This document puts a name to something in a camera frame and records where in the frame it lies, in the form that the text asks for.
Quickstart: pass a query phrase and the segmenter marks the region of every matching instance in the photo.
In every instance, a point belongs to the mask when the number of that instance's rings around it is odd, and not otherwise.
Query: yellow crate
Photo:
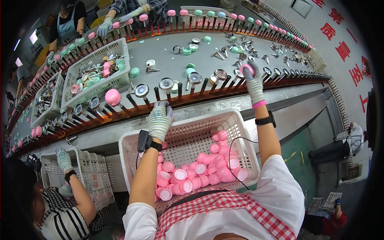
[[[91,24],[91,29],[94,28],[94,27],[97,27],[99,26],[100,24],[102,24],[104,22],[104,19],[105,19],[105,16],[102,16],[102,17],[99,17],[98,19],[94,20],[93,23]]]
[[[45,59],[46,59],[46,55],[47,55],[48,50],[49,50],[49,43],[40,52],[39,56],[37,56],[37,58],[35,60],[35,64],[37,65],[37,68],[40,68],[45,63]]]
[[[103,9],[108,7],[113,3],[113,0],[98,0],[97,5],[99,6],[99,9]]]

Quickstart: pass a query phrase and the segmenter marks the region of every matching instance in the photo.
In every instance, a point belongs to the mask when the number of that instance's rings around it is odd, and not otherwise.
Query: basket of pink caps
[[[244,187],[240,181],[255,184],[260,173],[255,150],[237,137],[250,138],[234,109],[172,123],[157,160],[157,212],[200,188],[239,189]],[[128,191],[136,171],[137,138],[138,132],[129,132],[119,140]]]

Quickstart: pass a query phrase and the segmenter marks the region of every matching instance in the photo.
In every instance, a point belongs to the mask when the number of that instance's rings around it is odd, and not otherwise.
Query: white wall
[[[308,14],[307,18],[304,19],[302,16],[297,14],[290,5],[292,0],[266,0],[268,5],[275,8],[289,21],[291,21],[305,36],[308,38],[308,43],[312,43],[316,50],[322,55],[327,67],[324,73],[332,75],[336,81],[336,84],[340,90],[343,98],[346,113],[349,121],[356,122],[359,126],[366,129],[366,113],[363,112],[363,107],[360,100],[368,97],[368,91],[372,88],[372,80],[363,74],[363,78],[357,85],[352,79],[349,70],[358,65],[360,71],[362,71],[361,57],[364,56],[373,65],[372,59],[365,47],[364,40],[361,36],[360,31],[357,29],[354,20],[350,17],[347,10],[337,0],[324,0],[325,5],[320,8],[313,1],[307,0],[308,3],[313,5],[312,10]],[[338,25],[333,21],[333,18],[328,14],[332,12],[332,8],[335,8],[338,13],[341,14],[344,20]],[[325,23],[335,29],[336,34],[329,41],[327,36],[320,30]],[[356,43],[346,29],[349,29],[353,36],[356,38]],[[350,57],[342,60],[341,56],[335,49],[339,47],[339,42],[345,42],[350,49]],[[372,77],[375,76],[373,69],[371,69]],[[372,152],[367,147],[368,144],[364,144],[364,148],[361,152],[353,158],[354,162],[363,164],[364,171],[360,179],[364,179],[368,175],[367,167],[368,160],[372,156]]]

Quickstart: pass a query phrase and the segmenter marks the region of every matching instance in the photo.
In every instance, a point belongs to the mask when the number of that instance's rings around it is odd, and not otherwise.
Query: window
[[[29,39],[31,40],[32,44],[35,44],[35,42],[37,41],[36,30],[37,29],[35,29],[33,31],[32,35],[29,37]]]
[[[293,0],[290,7],[305,19],[313,6],[305,0]]]
[[[15,63],[17,67],[23,66],[23,63],[21,62],[20,58],[17,58]]]

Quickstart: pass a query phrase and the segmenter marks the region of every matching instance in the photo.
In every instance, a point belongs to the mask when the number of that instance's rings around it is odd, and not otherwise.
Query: pink wristband
[[[260,106],[262,106],[262,105],[266,105],[266,101],[265,101],[265,100],[263,100],[263,101],[261,101],[261,102],[258,102],[258,103],[256,103],[256,104],[254,104],[254,105],[252,106],[252,108],[253,108],[253,109],[256,109],[256,108],[258,108],[258,107],[260,107]]]

